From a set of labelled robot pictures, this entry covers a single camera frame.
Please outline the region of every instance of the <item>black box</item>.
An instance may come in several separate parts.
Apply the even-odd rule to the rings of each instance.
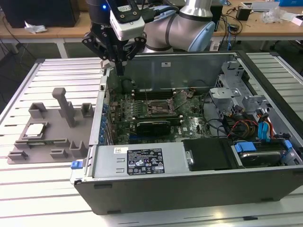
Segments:
[[[46,27],[74,27],[80,16],[77,0],[0,0],[5,16],[13,28],[24,21]]]
[[[237,12],[237,15],[236,15],[236,18],[238,20],[243,20],[243,21],[246,21],[248,20],[248,17],[250,16],[250,12],[251,12],[251,9],[247,9],[247,8],[238,8],[238,12]]]

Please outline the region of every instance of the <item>power supply label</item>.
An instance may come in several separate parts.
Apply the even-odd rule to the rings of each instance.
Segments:
[[[162,149],[128,150],[127,173],[128,175],[165,173]]]

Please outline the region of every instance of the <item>aluminum extrusion table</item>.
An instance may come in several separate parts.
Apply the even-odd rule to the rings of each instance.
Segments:
[[[278,56],[254,53],[249,57],[303,118],[303,82],[299,74]],[[99,58],[50,59],[36,63],[1,114],[1,226],[303,225],[303,187],[278,202],[97,216],[71,185],[70,163],[8,165],[6,156],[30,117],[31,103],[43,102],[47,108],[58,108],[51,92],[54,87],[64,86],[66,97],[74,106],[84,102],[95,105],[100,70]]]

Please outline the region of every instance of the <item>motherboard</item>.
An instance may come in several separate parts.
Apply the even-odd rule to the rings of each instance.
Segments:
[[[194,90],[169,93],[116,94],[111,92],[109,118],[113,144],[179,142],[209,138],[202,116],[205,94]]]

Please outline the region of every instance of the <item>floor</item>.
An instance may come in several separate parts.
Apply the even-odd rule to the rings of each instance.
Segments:
[[[36,58],[60,58],[59,51],[55,44],[24,44]],[[243,50],[244,52],[260,52],[261,42],[241,42],[233,46],[233,50]],[[66,44],[71,58],[95,57],[95,54],[84,45],[78,43]],[[222,45],[221,50],[226,50],[227,45]],[[18,45],[19,54],[11,53],[0,61],[0,113],[5,108],[18,86],[27,75],[35,60],[24,49]],[[282,56],[295,70],[300,72],[303,69],[303,54],[299,53],[298,47],[288,41],[279,42],[276,52]]]

